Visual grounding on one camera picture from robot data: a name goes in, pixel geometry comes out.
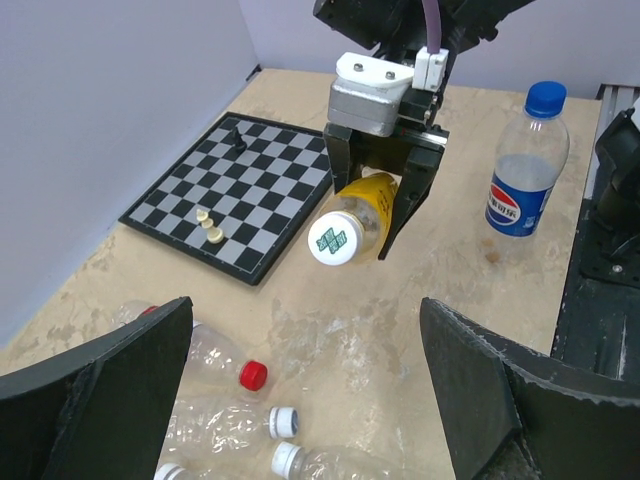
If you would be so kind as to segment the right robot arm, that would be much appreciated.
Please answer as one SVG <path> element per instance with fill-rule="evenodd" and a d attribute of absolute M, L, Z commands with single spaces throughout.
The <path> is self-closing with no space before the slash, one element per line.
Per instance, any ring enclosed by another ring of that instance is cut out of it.
<path fill-rule="evenodd" d="M 457 56 L 492 41 L 521 0 L 317 1 L 313 15 L 366 49 L 336 63 L 323 137 L 333 187 L 343 191 L 364 168 L 400 177 L 386 258 L 428 198 L 449 138 L 436 123 Z"/>

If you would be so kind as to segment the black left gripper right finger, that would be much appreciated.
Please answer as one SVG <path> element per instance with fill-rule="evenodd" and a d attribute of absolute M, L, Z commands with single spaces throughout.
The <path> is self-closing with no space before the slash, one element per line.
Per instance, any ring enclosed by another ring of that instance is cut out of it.
<path fill-rule="evenodd" d="M 636 479 L 639 387 L 505 338 L 437 299 L 420 331 L 459 479 Z"/>

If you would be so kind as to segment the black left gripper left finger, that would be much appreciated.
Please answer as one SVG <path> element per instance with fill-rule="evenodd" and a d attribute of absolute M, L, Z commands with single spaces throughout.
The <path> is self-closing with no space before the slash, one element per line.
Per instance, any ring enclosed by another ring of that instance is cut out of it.
<path fill-rule="evenodd" d="M 180 297 L 2 376 L 2 478 L 153 478 L 192 329 Z"/>

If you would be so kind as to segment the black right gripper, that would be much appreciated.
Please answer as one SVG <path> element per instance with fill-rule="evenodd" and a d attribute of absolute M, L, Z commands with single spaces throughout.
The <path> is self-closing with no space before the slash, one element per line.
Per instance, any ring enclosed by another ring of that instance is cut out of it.
<path fill-rule="evenodd" d="M 389 137 L 361 133 L 329 121 L 324 128 L 335 194 L 356 180 L 363 169 L 394 175 L 402 171 L 389 231 L 378 254 L 380 261 L 386 259 L 398 234 L 429 196 L 443 150 L 412 148 L 446 145 L 449 133 L 435 124 L 441 105 L 441 94 L 409 89 Z"/>

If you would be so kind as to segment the yellow tea bottle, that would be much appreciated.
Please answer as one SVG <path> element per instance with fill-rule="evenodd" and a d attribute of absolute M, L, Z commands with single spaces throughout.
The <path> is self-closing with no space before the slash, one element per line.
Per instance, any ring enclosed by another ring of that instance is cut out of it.
<path fill-rule="evenodd" d="M 391 227 L 397 189 L 393 176 L 378 172 L 332 196 L 310 226 L 312 256 L 333 267 L 377 258 Z"/>

